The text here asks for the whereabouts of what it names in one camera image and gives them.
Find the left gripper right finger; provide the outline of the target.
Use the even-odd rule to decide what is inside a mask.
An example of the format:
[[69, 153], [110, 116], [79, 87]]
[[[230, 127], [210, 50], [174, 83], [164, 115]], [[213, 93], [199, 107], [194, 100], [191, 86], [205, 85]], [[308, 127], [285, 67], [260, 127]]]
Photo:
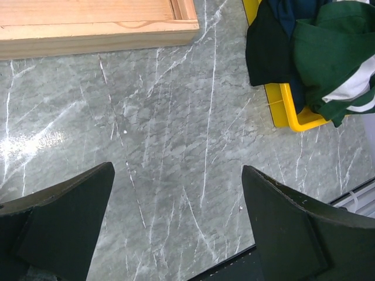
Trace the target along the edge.
[[374, 219], [252, 166], [243, 167], [241, 180], [265, 280], [374, 280]]

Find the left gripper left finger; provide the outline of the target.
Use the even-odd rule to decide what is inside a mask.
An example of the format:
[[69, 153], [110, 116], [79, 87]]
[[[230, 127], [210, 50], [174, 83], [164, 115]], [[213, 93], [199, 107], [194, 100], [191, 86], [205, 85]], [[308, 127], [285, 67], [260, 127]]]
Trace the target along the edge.
[[1, 280], [30, 266], [86, 280], [115, 176], [104, 162], [70, 180], [1, 203]]

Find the green and white t shirt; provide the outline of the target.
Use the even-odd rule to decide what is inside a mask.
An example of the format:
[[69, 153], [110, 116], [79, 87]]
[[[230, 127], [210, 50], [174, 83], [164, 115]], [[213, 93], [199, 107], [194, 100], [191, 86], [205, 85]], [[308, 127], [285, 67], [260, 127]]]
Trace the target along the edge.
[[306, 107], [340, 126], [374, 112], [374, 2], [332, 1], [316, 18], [297, 20], [292, 58]]

